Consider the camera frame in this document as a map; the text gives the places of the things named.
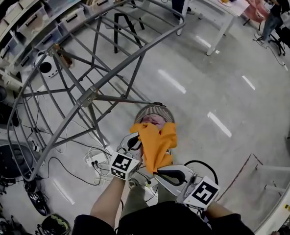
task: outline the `orange cloth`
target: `orange cloth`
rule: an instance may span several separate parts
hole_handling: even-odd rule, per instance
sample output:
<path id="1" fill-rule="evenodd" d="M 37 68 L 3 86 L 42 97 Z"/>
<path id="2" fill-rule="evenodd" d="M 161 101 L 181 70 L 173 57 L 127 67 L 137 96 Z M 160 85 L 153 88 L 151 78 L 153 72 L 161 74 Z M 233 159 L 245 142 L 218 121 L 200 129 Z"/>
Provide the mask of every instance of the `orange cloth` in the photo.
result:
<path id="1" fill-rule="evenodd" d="M 160 131 L 152 123 L 136 123 L 130 129 L 130 133 L 134 132 L 140 134 L 145 164 L 150 174 L 157 172 L 160 167 L 171 165 L 172 155 L 166 154 L 166 151 L 177 146 L 174 123 L 165 123 Z"/>

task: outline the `pink cloth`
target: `pink cloth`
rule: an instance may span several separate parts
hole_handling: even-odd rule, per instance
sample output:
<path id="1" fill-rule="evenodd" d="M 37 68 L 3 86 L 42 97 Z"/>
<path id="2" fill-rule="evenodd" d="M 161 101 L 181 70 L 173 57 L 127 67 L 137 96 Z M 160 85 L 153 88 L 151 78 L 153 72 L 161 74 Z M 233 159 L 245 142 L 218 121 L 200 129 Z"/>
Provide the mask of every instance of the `pink cloth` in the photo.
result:
<path id="1" fill-rule="evenodd" d="M 158 130 L 161 130 L 164 127 L 166 121 L 163 117 L 157 114 L 150 114 L 143 117 L 142 123 L 152 123 L 153 125 L 157 126 Z"/>

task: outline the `black shirt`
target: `black shirt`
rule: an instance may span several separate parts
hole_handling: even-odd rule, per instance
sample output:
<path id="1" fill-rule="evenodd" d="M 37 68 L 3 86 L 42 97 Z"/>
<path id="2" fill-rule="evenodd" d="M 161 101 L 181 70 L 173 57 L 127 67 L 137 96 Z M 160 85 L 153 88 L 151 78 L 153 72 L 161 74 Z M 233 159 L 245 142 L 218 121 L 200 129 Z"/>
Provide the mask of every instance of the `black shirt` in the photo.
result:
<path id="1" fill-rule="evenodd" d="M 286 11 L 289 11 L 290 10 L 290 4 L 289 4 L 289 1 L 288 0 L 277 0 L 277 2 L 280 4 L 280 5 L 274 5 L 272 8 L 271 8 L 271 12 L 273 13 L 274 16 L 276 17 L 280 17 L 280 12 L 281 13 L 284 13 Z"/>
<path id="2" fill-rule="evenodd" d="M 119 235 L 254 235 L 239 214 L 209 221 L 211 228 L 194 212 L 173 201 L 163 202 L 123 217 L 119 222 Z M 80 215 L 74 221 L 72 235 L 115 235 L 106 222 L 89 215 Z"/>

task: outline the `metal frame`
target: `metal frame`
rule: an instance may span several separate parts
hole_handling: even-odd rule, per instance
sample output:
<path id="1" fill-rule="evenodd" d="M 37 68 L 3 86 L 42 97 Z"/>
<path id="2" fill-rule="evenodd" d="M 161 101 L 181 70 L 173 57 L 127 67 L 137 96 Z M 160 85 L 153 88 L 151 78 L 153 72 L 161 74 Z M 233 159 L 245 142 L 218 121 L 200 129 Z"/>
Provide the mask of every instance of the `metal frame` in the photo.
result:
<path id="1" fill-rule="evenodd" d="M 96 15 L 90 17 L 89 19 L 87 19 L 86 21 L 84 21 L 82 24 L 80 24 L 79 26 L 77 26 L 75 29 L 73 29 L 71 32 L 69 32 L 67 35 L 65 35 L 60 41 L 59 44 L 63 43 L 67 38 L 72 38 L 74 39 L 82 48 L 84 48 L 88 53 L 90 53 L 90 55 L 92 56 L 91 61 L 89 60 L 85 60 L 81 57 L 78 57 L 74 54 L 68 53 L 67 51 L 64 50 L 58 50 L 56 49 L 54 46 L 50 47 L 42 56 L 42 58 L 39 60 L 39 62 L 35 65 L 35 68 L 32 70 L 31 74 L 29 75 L 27 81 L 25 82 L 25 84 L 22 87 L 22 90 L 19 94 L 19 96 L 16 98 L 15 103 L 13 105 L 13 110 L 12 113 L 10 115 L 9 121 L 8 121 L 8 140 L 9 140 L 9 144 L 10 144 L 10 148 L 12 151 L 12 154 L 14 156 L 14 160 L 15 163 L 17 164 L 19 170 L 20 167 L 18 165 L 18 161 L 17 158 L 15 157 L 14 154 L 14 150 L 13 150 L 13 141 L 10 138 L 10 130 L 11 130 L 11 125 L 12 125 L 12 116 L 14 115 L 15 112 L 17 112 L 17 106 L 19 103 L 22 103 L 24 105 L 24 111 L 27 115 L 27 120 L 30 123 L 30 127 L 31 127 L 31 131 L 33 132 L 34 136 L 36 137 L 35 140 L 38 142 L 40 148 L 41 148 L 41 152 L 39 153 L 38 156 L 35 156 L 35 152 L 33 151 L 32 147 L 30 147 L 30 145 L 28 146 L 29 151 L 33 154 L 33 159 L 35 161 L 33 168 L 30 169 L 31 172 L 31 176 L 28 177 L 27 175 L 24 175 L 22 173 L 22 171 L 20 170 L 22 176 L 24 179 L 31 181 L 35 178 L 35 176 L 37 175 L 41 165 L 43 164 L 44 160 L 46 159 L 48 153 L 51 151 L 51 149 L 62 145 L 66 142 L 69 142 L 73 139 L 76 139 L 82 135 L 85 135 L 87 133 L 92 133 L 99 141 L 100 143 L 105 147 L 107 144 L 109 143 L 107 138 L 102 134 L 98 123 L 108 114 L 111 112 L 111 110 L 119 103 L 119 102 L 123 102 L 123 103 L 136 103 L 136 104 L 150 104 L 151 102 L 145 100 L 132 86 L 133 83 L 135 81 L 135 77 L 138 73 L 138 70 L 141 66 L 142 60 L 144 59 L 145 53 L 151 49 L 152 47 L 154 47 L 156 44 L 158 44 L 159 42 L 161 42 L 162 40 L 164 40 L 166 37 L 168 37 L 170 34 L 178 31 L 179 29 L 181 29 L 185 23 L 179 24 L 179 25 L 174 25 L 171 22 L 168 22 L 167 20 L 163 19 L 162 17 L 160 17 L 159 15 L 156 15 L 153 12 L 150 12 L 148 10 L 144 10 L 142 8 L 140 8 L 141 10 L 146 11 L 146 13 L 150 16 L 156 17 L 157 19 L 159 19 L 160 21 L 162 21 L 162 23 L 166 24 L 165 29 L 167 29 L 164 33 L 159 32 L 157 29 L 155 29 L 152 25 L 150 25 L 149 23 L 147 23 L 146 21 L 144 21 L 143 19 L 140 22 L 140 19 L 135 19 L 136 21 L 143 23 L 144 25 L 148 26 L 148 28 L 153 29 L 155 32 L 160 33 L 160 36 L 155 37 L 154 39 L 152 39 L 152 41 L 147 41 L 145 39 L 143 39 L 142 37 L 138 36 L 136 34 L 136 32 L 131 32 L 130 30 L 124 28 L 122 25 L 114 22 L 112 19 L 108 18 L 106 13 L 109 12 L 110 10 L 116 10 L 119 11 L 122 15 L 125 15 L 125 17 L 129 17 L 129 18 L 133 18 L 131 17 L 128 13 L 124 12 L 121 9 L 118 9 L 120 6 L 125 5 L 126 3 L 130 4 L 131 2 L 135 2 L 135 1 L 143 1 L 143 0 L 124 0 L 122 2 L 117 3 L 116 5 L 113 5 L 99 13 L 97 13 Z M 166 7 L 164 4 L 161 4 L 159 2 L 156 2 L 154 0 L 148 0 L 150 3 L 159 6 L 167 11 L 169 11 L 170 13 L 176 14 L 177 16 L 179 16 L 180 18 L 183 19 L 183 16 L 178 13 L 177 11 Z M 94 28 L 92 26 L 91 23 L 93 22 L 97 22 L 97 26 L 96 28 Z M 127 50 L 125 50 L 123 47 L 121 47 L 120 45 L 118 45 L 118 43 L 115 43 L 114 41 L 112 41 L 111 39 L 109 39 L 107 36 L 105 36 L 103 33 L 100 32 L 100 27 L 101 24 L 106 24 L 108 25 L 110 28 L 112 28 L 116 33 L 119 33 L 120 35 L 124 36 L 125 38 L 127 38 L 128 40 L 130 40 L 130 42 L 134 45 L 136 45 L 138 47 L 137 51 L 135 51 L 134 53 L 129 53 Z M 87 46 L 85 46 L 76 36 L 75 33 L 83 28 L 89 28 L 91 29 L 94 33 L 95 33 L 95 40 L 94 40 L 94 45 L 92 50 L 90 48 L 88 48 Z M 122 62 L 120 62 L 118 65 L 116 65 L 113 69 L 111 69 L 110 67 L 108 67 L 97 55 L 96 55 L 96 49 L 97 49 L 97 42 L 98 42 L 98 38 L 99 36 L 101 36 L 102 38 L 104 38 L 107 42 L 109 42 L 111 44 L 111 46 L 116 47 L 118 50 L 122 51 L 127 58 L 125 60 L 123 60 Z M 66 66 L 66 64 L 63 62 L 63 60 L 60 58 L 59 54 L 63 54 L 64 56 L 68 56 L 70 58 L 76 59 L 78 61 L 81 61 L 85 64 L 90 65 L 91 67 L 84 72 L 84 74 L 81 75 L 81 77 L 79 79 L 76 79 L 76 77 L 73 75 L 72 71 Z M 60 76 L 60 79 L 63 83 L 64 88 L 63 89 L 55 89 L 55 90 L 51 90 L 46 82 L 46 80 L 44 79 L 42 73 L 40 72 L 40 65 L 43 62 L 43 60 L 45 59 L 46 55 L 50 55 L 53 57 L 55 65 L 57 67 L 58 70 L 58 74 Z M 130 81 L 126 81 L 121 75 L 119 75 L 119 72 L 122 71 L 126 66 L 128 66 L 129 64 L 131 64 L 133 61 L 135 61 L 136 59 L 138 59 L 137 64 L 135 66 L 134 72 L 132 74 L 132 77 L 130 79 Z M 61 70 L 64 70 L 64 72 L 67 74 L 67 76 L 72 80 L 73 84 L 68 87 L 66 80 L 63 76 L 63 73 Z M 89 77 L 88 74 L 92 71 L 95 70 L 97 71 L 102 78 L 97 81 L 96 83 L 94 83 Z M 33 90 L 33 87 L 31 85 L 32 80 L 34 79 L 35 76 L 40 76 L 42 83 L 45 86 L 45 91 L 43 92 L 35 92 Z M 117 77 L 118 79 L 120 79 L 126 86 L 127 89 L 124 93 L 120 92 L 120 90 L 118 90 L 114 84 L 110 81 L 112 78 Z M 92 83 L 92 86 L 86 90 L 83 88 L 83 86 L 81 85 L 81 81 L 84 78 L 88 78 L 89 81 Z M 105 85 L 105 84 L 109 84 L 119 95 L 118 96 L 113 96 L 113 95 L 105 95 L 102 91 L 101 88 Z M 81 96 L 76 99 L 74 98 L 74 96 L 71 94 L 72 89 L 77 88 L 80 92 L 81 92 Z M 131 99 L 129 98 L 129 94 L 130 92 L 134 92 L 141 100 L 135 100 L 135 99 Z M 56 100 L 53 97 L 53 94 L 55 93 L 67 93 L 72 104 L 73 107 L 72 109 L 68 112 L 68 114 L 64 114 L 63 111 L 61 110 L 61 108 L 59 107 L 58 103 L 56 102 Z M 51 128 L 49 127 L 49 124 L 47 123 L 44 114 L 42 113 L 39 103 L 37 102 L 36 96 L 39 95 L 45 95 L 48 94 L 53 102 L 53 104 L 55 105 L 57 111 L 59 112 L 61 118 L 62 118 L 62 122 L 60 123 L 59 127 L 55 130 L 52 131 Z M 40 117 L 43 120 L 45 126 L 48 129 L 49 134 L 51 135 L 51 138 L 49 140 L 48 143 L 44 142 L 44 139 L 41 135 L 40 130 L 37 128 L 36 126 L 36 122 L 35 122 L 35 116 L 32 115 L 30 107 L 29 107 L 29 102 L 27 97 L 33 98 L 34 103 L 37 106 L 37 109 L 39 111 Z M 95 104 L 94 101 L 107 101 L 110 104 L 110 107 L 105 111 L 102 112 Z M 83 107 L 87 107 L 88 111 L 89 111 L 89 115 L 88 116 L 86 114 L 86 112 L 83 110 Z M 100 114 L 100 116 L 97 118 L 96 117 L 96 111 L 98 111 L 98 113 Z M 87 130 L 80 132 L 76 135 L 73 135 L 71 137 L 68 137 L 66 139 L 63 139 L 61 141 L 57 141 L 58 138 L 60 138 L 60 135 L 63 133 L 63 131 L 67 128 L 68 124 L 72 121 L 72 119 L 74 118 L 75 115 L 78 115 L 81 120 L 83 120 L 83 122 L 85 123 L 85 125 L 87 126 Z M 23 132 L 23 137 L 24 137 L 24 141 L 26 143 L 28 143 L 27 141 L 27 137 L 26 134 L 24 132 L 23 126 L 21 124 L 21 122 L 19 121 L 19 128 L 14 128 L 13 131 L 15 132 L 15 136 L 16 136 L 16 142 L 20 142 L 18 135 L 17 135 L 17 131 L 21 130 Z"/>

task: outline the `metal tube structure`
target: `metal tube structure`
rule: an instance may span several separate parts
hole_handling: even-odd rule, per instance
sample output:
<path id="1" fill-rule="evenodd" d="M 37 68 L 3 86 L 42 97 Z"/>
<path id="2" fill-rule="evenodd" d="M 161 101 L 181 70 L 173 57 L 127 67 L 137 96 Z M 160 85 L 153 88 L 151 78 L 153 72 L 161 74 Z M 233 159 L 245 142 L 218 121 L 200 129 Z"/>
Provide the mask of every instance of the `metal tube structure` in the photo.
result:
<path id="1" fill-rule="evenodd" d="M 165 13 L 162 13 L 161 15 L 157 15 L 156 13 L 152 12 L 150 9 L 151 6 L 147 6 L 146 9 L 145 7 L 142 6 L 141 3 L 138 3 L 138 5 L 135 5 L 131 9 L 139 9 L 144 13 L 142 16 L 142 19 L 138 19 L 132 15 L 129 14 L 129 11 L 124 11 L 120 8 L 121 5 L 130 5 L 132 1 L 138 1 L 138 2 L 143 2 L 145 0 L 124 0 L 122 2 L 119 2 L 115 5 L 112 5 L 95 15 L 92 15 L 90 18 L 85 20 L 84 22 L 80 23 L 78 26 L 76 26 L 73 30 L 65 34 L 59 41 L 58 44 L 59 46 L 51 46 L 49 47 L 46 51 L 43 57 L 40 59 L 40 61 L 35 65 L 34 69 L 31 71 L 30 75 L 27 78 L 27 81 L 24 83 L 18 97 L 16 98 L 14 105 L 13 105 L 13 110 L 10 114 L 9 120 L 8 120 L 8 125 L 7 125 L 7 131 L 8 131 L 8 140 L 9 140 L 9 146 L 12 152 L 12 155 L 14 157 L 14 161 L 22 174 L 23 178 L 27 181 L 32 181 L 36 175 L 39 173 L 39 169 L 47 156 L 49 155 L 50 151 L 64 143 L 67 143 L 69 141 L 72 141 L 76 138 L 79 138 L 83 135 L 92 133 L 96 139 L 101 143 L 103 147 L 106 147 L 109 144 L 109 141 L 107 138 L 103 135 L 102 129 L 103 126 L 101 125 L 101 121 L 120 103 L 135 103 L 135 104 L 150 104 L 151 102 L 149 100 L 144 99 L 138 91 L 133 88 L 133 85 L 135 84 L 136 81 L 136 76 L 138 74 L 139 69 L 142 69 L 142 61 L 145 58 L 145 54 L 148 50 L 153 48 L 155 45 L 160 43 L 162 40 L 167 38 L 169 35 L 175 33 L 179 29 L 181 29 L 185 23 L 181 23 L 179 25 L 174 25 L 172 21 L 169 21 L 169 17 L 164 17 Z M 161 9 L 165 10 L 166 12 L 170 13 L 170 15 L 175 14 L 179 16 L 181 19 L 184 18 L 183 16 L 178 13 L 177 11 L 165 6 L 164 4 L 161 4 L 159 2 L 156 2 L 154 0 L 146 0 L 149 3 L 152 3 L 156 6 L 159 6 Z M 109 11 L 113 11 L 113 15 L 118 13 L 119 11 L 120 16 L 123 16 L 124 19 L 126 20 L 128 24 L 128 28 L 126 26 L 123 26 L 118 23 L 118 18 L 115 18 L 113 20 L 112 18 L 108 18 L 107 15 L 111 13 L 107 13 Z M 155 26 L 153 26 L 153 23 L 150 24 L 146 22 L 146 19 L 154 17 L 156 20 L 158 20 L 161 23 L 155 23 Z M 138 35 L 137 33 L 137 28 L 134 27 L 129 20 L 129 18 L 134 19 L 138 22 L 141 22 L 145 25 L 145 30 L 142 31 L 142 37 Z M 108 27 L 108 31 L 105 31 L 105 27 L 101 27 L 102 25 L 105 25 Z M 145 37 L 145 32 L 146 32 L 146 27 L 148 27 L 150 30 L 153 30 L 150 32 L 148 37 Z M 92 34 L 94 34 L 94 42 L 92 43 L 92 46 L 87 46 L 85 45 L 82 41 L 80 41 L 81 38 L 77 37 L 76 35 L 79 33 L 80 34 L 80 29 L 81 28 L 86 28 L 91 31 Z M 111 37 L 111 34 L 115 33 L 115 39 L 112 40 L 113 38 Z M 123 45 L 118 44 L 118 34 L 120 36 L 126 38 L 128 41 L 125 42 L 124 47 Z M 117 49 L 119 49 L 122 53 L 126 55 L 126 58 L 120 62 L 115 63 L 115 65 L 109 65 L 107 64 L 108 61 L 103 58 L 105 61 L 103 61 L 98 54 L 99 52 L 97 51 L 97 48 L 99 47 L 99 36 L 106 41 L 102 41 L 102 43 L 105 45 L 105 49 L 109 49 L 109 55 L 113 55 L 113 60 L 116 60 L 116 55 L 113 53 L 113 48 L 115 47 L 115 52 Z M 80 57 L 78 56 L 77 50 L 73 51 L 70 53 L 68 51 L 68 48 L 64 47 L 64 49 L 60 48 L 60 46 L 63 46 L 65 43 L 65 40 L 68 38 L 72 38 L 75 40 L 81 48 L 86 50 L 90 55 L 91 55 L 91 61 L 85 59 L 85 57 Z M 43 63 L 46 55 L 52 56 L 54 63 L 56 65 L 56 68 L 58 70 L 59 76 L 55 76 L 52 78 L 45 78 L 42 73 L 41 73 L 41 68 L 40 65 Z M 89 65 L 90 67 L 88 69 L 77 69 L 76 71 L 76 76 L 74 74 L 73 69 L 69 69 L 67 63 L 65 60 L 63 60 L 60 55 L 63 55 L 65 57 L 73 58 L 80 63 L 83 63 L 85 65 Z M 131 74 L 131 79 L 128 80 L 124 78 L 121 74 L 119 74 L 123 69 L 125 69 L 127 66 L 130 66 L 132 62 L 137 60 L 137 63 L 135 65 L 134 71 Z M 96 73 L 101 76 L 100 79 L 96 78 Z M 34 85 L 34 79 L 36 77 L 40 77 L 38 81 L 41 81 L 45 87 L 45 91 L 41 92 L 36 92 L 33 91 L 32 84 Z M 119 82 L 121 81 L 125 88 L 121 88 L 120 86 L 117 86 L 117 81 L 111 79 L 113 78 L 118 78 Z M 61 84 L 63 85 L 63 88 L 57 88 L 57 85 Z M 110 86 L 109 88 L 104 88 L 103 92 L 101 89 L 108 84 Z M 74 88 L 77 88 L 78 91 L 80 92 L 80 95 L 78 96 L 78 91 L 73 92 Z M 140 100 L 133 99 L 129 97 L 131 91 L 138 96 Z M 70 98 L 71 100 L 71 108 L 69 108 L 69 112 L 67 114 L 64 114 L 68 110 L 66 107 L 67 102 L 65 100 L 62 100 L 64 102 L 64 105 L 61 105 L 61 102 L 59 104 L 60 100 L 56 100 L 53 97 L 53 94 L 59 93 L 59 98 Z M 54 128 L 54 125 L 52 124 L 53 128 L 51 129 L 49 127 L 49 123 L 47 123 L 44 113 L 41 110 L 40 104 L 37 101 L 36 97 L 40 95 L 47 95 L 49 94 L 54 108 L 50 109 L 50 115 L 51 118 L 59 120 L 60 118 L 62 119 L 60 122 L 58 122 L 57 127 Z M 102 103 L 101 101 L 108 102 L 110 104 L 109 108 L 104 108 L 100 107 L 100 104 Z M 23 117 L 26 118 L 27 122 L 29 122 L 29 126 L 31 128 L 31 131 L 35 134 L 35 141 L 38 143 L 40 146 L 41 150 L 39 151 L 38 156 L 35 156 L 33 153 L 33 149 L 29 146 L 29 140 L 28 137 L 26 137 L 23 129 L 23 125 L 21 124 L 21 121 L 19 121 L 19 127 L 14 127 L 13 126 L 13 120 L 12 117 L 16 114 L 19 117 L 19 113 L 17 112 L 17 106 L 19 103 L 24 105 L 24 113 L 25 115 L 22 115 Z M 36 115 L 39 114 L 41 119 L 44 122 L 45 127 L 48 129 L 48 133 L 50 134 L 50 139 L 48 142 L 44 141 L 44 138 L 42 136 L 42 131 L 40 128 L 37 126 L 37 122 L 35 122 L 35 117 Z M 75 116 L 78 116 L 85 126 L 87 127 L 84 128 L 86 130 L 78 132 L 78 133 L 73 133 L 72 136 L 65 138 L 61 141 L 57 141 L 61 134 L 66 131 L 66 128 L 70 124 L 71 121 L 74 121 Z M 15 137 L 12 138 L 10 135 L 11 130 L 14 130 L 15 132 Z M 27 164 L 27 160 L 24 157 L 24 152 L 22 150 L 22 143 L 20 142 L 27 143 L 27 148 L 29 151 L 32 153 L 33 156 L 33 165 L 30 167 Z M 22 154 L 17 154 L 17 147 L 15 146 L 19 144 L 19 149 Z M 18 163 L 18 156 L 22 156 L 24 158 L 25 163 L 28 166 L 28 169 L 31 172 L 31 175 L 28 176 L 26 173 L 23 172 L 23 170 L 20 168 L 20 165 Z"/>

